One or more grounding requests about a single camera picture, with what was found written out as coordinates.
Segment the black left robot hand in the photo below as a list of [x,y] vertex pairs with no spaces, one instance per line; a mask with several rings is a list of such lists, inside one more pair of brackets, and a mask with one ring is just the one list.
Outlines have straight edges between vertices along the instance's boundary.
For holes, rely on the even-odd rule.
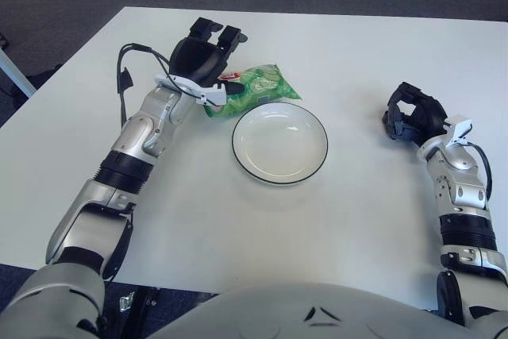
[[190,33],[173,50],[169,73],[212,87],[227,67],[229,56],[240,43],[248,40],[240,29],[199,17]]

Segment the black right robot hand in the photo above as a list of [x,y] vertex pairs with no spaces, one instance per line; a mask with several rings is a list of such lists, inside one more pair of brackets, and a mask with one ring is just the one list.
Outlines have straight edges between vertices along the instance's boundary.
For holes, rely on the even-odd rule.
[[402,82],[388,100],[382,123],[392,140],[420,147],[428,139],[445,134],[446,118],[444,108],[435,98]]

